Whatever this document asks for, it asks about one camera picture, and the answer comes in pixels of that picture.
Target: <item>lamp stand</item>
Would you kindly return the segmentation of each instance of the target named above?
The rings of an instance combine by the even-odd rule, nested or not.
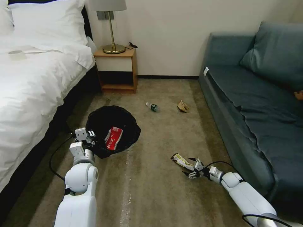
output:
[[[110,12],[107,12],[108,18],[110,21],[110,34],[111,34],[111,45],[106,45],[103,47],[103,52],[106,54],[119,54],[123,53],[125,51],[125,46],[115,44],[114,42],[114,34],[113,34],[113,27],[111,25],[111,18],[110,18]]]

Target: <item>black bed frame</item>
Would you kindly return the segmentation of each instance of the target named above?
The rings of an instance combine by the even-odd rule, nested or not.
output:
[[[92,31],[85,8],[82,10],[82,15],[85,22],[85,34],[92,39]],[[2,212],[0,212],[0,226],[5,221],[8,213],[14,206],[21,192],[25,188],[26,184],[35,172],[43,156],[55,140],[58,133],[61,130],[68,129],[66,120],[71,114],[78,100],[82,97],[83,94],[87,92],[99,91],[100,89],[98,84],[99,82],[97,76],[97,68],[94,66],[68,93],[64,99],[64,104],[58,107],[57,112],[53,120],[50,122],[49,128],[44,138],[30,151],[27,157],[21,162],[21,164],[12,175],[8,185],[6,185],[0,193],[0,202],[2,207]]]

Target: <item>white pillow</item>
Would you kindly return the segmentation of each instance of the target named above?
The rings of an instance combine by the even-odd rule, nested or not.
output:
[[[0,36],[14,31],[12,12],[7,7],[7,0],[0,0]]]
[[[85,0],[57,0],[9,5],[15,25],[14,34],[42,39],[55,38],[86,45],[81,14],[84,2]]]

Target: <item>wooden nightstand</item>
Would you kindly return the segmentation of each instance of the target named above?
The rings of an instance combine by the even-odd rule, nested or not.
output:
[[[138,67],[136,49],[126,49],[121,54],[106,54],[102,47],[94,53],[98,68],[98,77],[102,92],[136,93],[138,85]],[[108,80],[108,76],[115,72],[119,75],[130,75],[127,83]]]

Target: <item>brass lamp base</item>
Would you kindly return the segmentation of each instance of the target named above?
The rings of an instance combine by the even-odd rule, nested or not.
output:
[[[106,54],[120,54],[125,52],[125,46],[115,44],[115,45],[107,45],[103,47],[103,52]]]

